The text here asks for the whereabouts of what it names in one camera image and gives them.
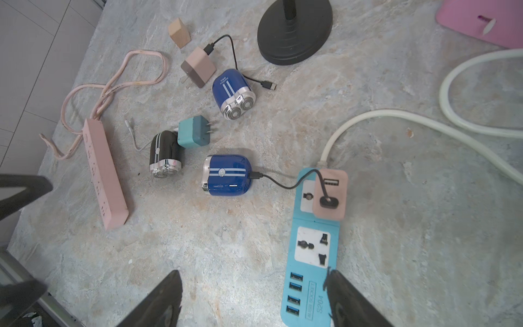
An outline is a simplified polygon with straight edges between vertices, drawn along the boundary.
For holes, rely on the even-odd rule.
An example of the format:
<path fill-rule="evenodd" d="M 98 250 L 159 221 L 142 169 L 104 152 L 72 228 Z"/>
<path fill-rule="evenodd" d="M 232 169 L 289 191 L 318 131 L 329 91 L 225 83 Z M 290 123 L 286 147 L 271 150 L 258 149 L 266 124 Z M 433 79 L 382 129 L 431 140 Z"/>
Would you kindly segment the black electric shaver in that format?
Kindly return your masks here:
<path fill-rule="evenodd" d="M 149 156 L 149 170 L 155 178 L 166 178 L 182 169 L 181 146 L 178 133 L 165 130 L 153 137 Z"/>

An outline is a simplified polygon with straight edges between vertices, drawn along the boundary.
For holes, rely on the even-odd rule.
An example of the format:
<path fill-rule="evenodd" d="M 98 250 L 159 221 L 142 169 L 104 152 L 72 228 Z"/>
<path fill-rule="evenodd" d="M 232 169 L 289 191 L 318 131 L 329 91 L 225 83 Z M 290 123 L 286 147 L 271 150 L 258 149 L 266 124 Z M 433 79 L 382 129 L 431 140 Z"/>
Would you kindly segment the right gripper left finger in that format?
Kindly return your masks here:
<path fill-rule="evenodd" d="M 181 275 L 173 270 L 118 326 L 176 327 L 182 297 Z"/>

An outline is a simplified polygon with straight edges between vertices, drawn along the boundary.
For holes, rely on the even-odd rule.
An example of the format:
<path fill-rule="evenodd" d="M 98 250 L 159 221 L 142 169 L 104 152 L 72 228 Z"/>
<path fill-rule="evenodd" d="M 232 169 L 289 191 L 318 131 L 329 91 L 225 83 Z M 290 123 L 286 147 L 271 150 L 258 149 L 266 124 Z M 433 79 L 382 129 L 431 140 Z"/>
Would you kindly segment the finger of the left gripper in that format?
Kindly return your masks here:
<path fill-rule="evenodd" d="M 1 189 L 19 188 L 20 192 L 1 200 L 1 220 L 53 190 L 52 183 L 43 176 L 2 174 Z"/>
<path fill-rule="evenodd" d="M 1 319 L 17 319 L 47 291 L 37 279 L 1 286 Z"/>

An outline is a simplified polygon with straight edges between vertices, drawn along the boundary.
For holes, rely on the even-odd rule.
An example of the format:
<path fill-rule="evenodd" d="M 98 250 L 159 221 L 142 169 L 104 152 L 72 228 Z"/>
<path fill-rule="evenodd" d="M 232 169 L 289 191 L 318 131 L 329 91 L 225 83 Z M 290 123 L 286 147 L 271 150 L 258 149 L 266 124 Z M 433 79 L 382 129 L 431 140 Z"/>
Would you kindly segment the teal USB charger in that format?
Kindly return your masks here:
<path fill-rule="evenodd" d="M 211 142 L 211 124 L 198 115 L 178 124 L 178 144 L 185 149 L 205 147 Z"/>

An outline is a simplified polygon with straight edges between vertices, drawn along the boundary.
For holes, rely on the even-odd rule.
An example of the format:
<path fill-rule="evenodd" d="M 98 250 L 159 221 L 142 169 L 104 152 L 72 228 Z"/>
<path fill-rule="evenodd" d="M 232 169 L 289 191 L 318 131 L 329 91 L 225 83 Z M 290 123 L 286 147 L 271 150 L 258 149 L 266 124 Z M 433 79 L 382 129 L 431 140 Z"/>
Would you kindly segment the pink power strip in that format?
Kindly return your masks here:
<path fill-rule="evenodd" d="M 127 221 L 129 210 L 102 122 L 87 119 L 83 139 L 104 227 L 106 230 L 119 228 Z"/>

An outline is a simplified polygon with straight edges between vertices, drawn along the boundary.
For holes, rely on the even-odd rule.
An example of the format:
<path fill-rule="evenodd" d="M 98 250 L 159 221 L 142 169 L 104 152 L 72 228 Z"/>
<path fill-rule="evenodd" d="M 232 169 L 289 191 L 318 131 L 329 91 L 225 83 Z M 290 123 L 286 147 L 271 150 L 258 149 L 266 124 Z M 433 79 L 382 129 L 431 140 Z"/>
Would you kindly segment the beige USB charger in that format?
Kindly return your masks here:
<path fill-rule="evenodd" d="M 196 47 L 181 64 L 182 71 L 200 89 L 202 89 L 216 72 L 215 64 L 207 52 Z"/>

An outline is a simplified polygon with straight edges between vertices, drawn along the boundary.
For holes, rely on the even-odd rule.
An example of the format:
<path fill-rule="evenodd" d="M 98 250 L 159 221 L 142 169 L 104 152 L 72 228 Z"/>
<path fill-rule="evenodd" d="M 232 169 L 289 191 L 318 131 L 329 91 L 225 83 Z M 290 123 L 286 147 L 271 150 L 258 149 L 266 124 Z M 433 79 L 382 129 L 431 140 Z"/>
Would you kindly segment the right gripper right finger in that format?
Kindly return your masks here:
<path fill-rule="evenodd" d="M 334 326 L 393 325 L 338 270 L 327 270 L 327 292 Z"/>

